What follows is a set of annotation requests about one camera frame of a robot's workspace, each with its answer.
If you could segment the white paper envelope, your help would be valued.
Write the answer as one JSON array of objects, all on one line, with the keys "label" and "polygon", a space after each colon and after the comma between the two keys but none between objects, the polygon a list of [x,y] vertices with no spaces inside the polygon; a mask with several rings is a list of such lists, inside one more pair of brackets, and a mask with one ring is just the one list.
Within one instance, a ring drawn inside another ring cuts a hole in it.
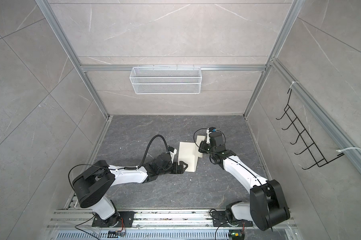
[{"label": "white paper envelope", "polygon": [[203,154],[199,152],[199,148],[195,143],[179,143],[178,161],[188,165],[186,172],[195,172],[198,160],[202,157]]}]

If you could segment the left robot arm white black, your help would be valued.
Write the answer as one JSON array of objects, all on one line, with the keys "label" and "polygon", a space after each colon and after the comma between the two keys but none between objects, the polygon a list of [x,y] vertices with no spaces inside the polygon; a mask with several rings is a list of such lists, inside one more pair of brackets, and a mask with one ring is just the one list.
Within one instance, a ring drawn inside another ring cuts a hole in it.
[{"label": "left robot arm white black", "polygon": [[188,164],[174,162],[175,151],[160,154],[140,167],[117,167],[106,161],[98,161],[77,176],[71,186],[82,209],[90,209],[106,221],[117,215],[115,205],[105,194],[113,186],[143,184],[156,180],[161,175],[183,174]]}]

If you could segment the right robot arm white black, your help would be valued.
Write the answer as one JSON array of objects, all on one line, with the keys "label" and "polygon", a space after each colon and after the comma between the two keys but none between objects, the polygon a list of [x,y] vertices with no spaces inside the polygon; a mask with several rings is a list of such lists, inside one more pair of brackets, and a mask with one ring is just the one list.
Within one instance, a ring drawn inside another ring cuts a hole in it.
[{"label": "right robot arm white black", "polygon": [[228,150],[221,131],[208,128],[206,135],[206,139],[198,144],[199,152],[208,154],[212,164],[230,173],[250,194],[249,204],[238,201],[227,205],[226,222],[248,221],[265,231],[289,220],[291,214],[281,184],[260,176]]}]

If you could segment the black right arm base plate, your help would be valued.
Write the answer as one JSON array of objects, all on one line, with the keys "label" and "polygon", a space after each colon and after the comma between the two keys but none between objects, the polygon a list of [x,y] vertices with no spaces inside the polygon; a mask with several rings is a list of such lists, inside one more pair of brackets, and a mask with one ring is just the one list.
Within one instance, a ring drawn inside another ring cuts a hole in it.
[{"label": "black right arm base plate", "polygon": [[213,220],[214,227],[253,227],[252,221],[237,220],[233,214],[228,210],[217,211],[215,209],[209,210],[209,215]]}]

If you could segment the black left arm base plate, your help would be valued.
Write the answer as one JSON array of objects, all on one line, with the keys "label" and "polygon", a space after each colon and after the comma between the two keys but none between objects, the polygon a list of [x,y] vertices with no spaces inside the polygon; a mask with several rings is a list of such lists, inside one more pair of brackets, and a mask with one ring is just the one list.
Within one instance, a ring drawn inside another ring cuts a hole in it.
[{"label": "black left arm base plate", "polygon": [[126,228],[131,228],[135,212],[122,211],[112,215],[107,220],[102,220],[98,214],[95,214],[92,222],[92,227],[99,228],[121,228],[122,225]]}]

